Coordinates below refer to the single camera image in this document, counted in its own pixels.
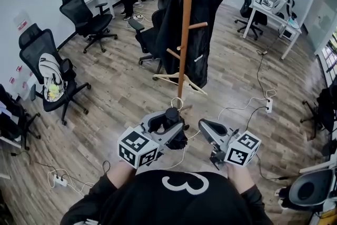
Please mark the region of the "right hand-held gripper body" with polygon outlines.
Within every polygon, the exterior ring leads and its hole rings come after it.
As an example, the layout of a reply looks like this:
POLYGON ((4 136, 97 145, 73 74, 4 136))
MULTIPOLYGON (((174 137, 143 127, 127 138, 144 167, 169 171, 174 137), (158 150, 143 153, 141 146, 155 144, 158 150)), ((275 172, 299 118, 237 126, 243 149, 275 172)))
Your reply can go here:
POLYGON ((249 131, 242 134, 226 135, 220 144, 214 144, 210 160, 217 167, 228 163, 245 167, 256 155, 261 140, 249 131))

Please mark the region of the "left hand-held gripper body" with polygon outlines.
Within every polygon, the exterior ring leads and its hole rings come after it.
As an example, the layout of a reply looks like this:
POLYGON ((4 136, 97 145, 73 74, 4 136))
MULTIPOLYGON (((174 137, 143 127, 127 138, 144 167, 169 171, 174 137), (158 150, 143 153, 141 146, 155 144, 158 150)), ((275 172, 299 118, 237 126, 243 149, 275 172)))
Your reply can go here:
POLYGON ((118 156, 133 168, 149 166, 163 150, 164 132, 149 132, 144 126, 129 127, 117 141, 118 156))

